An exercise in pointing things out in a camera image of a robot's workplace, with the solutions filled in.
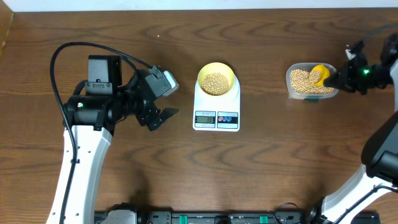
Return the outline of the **yellow plastic measuring scoop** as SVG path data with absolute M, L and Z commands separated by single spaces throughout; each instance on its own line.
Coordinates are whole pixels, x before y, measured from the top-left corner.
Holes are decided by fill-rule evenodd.
M 315 86 L 323 86 L 325 79 L 330 77 L 329 69 L 324 65 L 315 66 L 308 75 L 310 83 Z

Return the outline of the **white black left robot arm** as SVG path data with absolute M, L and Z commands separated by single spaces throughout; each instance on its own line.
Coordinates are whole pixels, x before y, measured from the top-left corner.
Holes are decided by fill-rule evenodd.
M 135 68 L 123 85 L 121 62 L 126 60 L 89 56 L 88 79 L 61 106 L 66 117 L 64 153 L 48 223 L 94 222 L 101 169 L 118 122 L 135 116 L 141 126 L 155 131 L 177 113 L 174 108 L 160 110 L 154 103 L 178 89 L 173 75 L 156 65 Z

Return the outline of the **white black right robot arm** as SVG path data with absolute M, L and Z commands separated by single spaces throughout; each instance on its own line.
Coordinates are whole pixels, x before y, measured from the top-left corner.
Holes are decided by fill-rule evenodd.
M 348 93 L 397 86 L 397 34 L 384 41 L 380 63 L 369 65 L 364 40 L 346 49 L 348 61 L 324 79 L 323 85 Z M 397 113 L 366 141 L 359 169 L 335 192 L 322 198 L 308 214 L 307 223 L 380 223 L 365 209 L 379 197 L 397 192 Z

